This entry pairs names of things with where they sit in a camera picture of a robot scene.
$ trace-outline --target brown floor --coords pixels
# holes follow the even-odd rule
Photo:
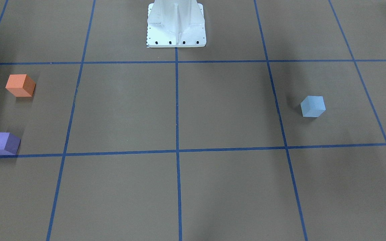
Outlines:
[[[386,0],[201,0],[189,49],[151,2],[0,0],[0,240],[386,241]]]

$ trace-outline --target foam block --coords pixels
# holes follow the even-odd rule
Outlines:
[[[35,82],[28,75],[10,75],[6,89],[15,97],[32,97]]]
[[[300,106],[302,107],[303,117],[318,117],[326,111],[322,96],[307,96]]]
[[[8,132],[0,132],[0,155],[17,154],[19,145],[20,138]]]

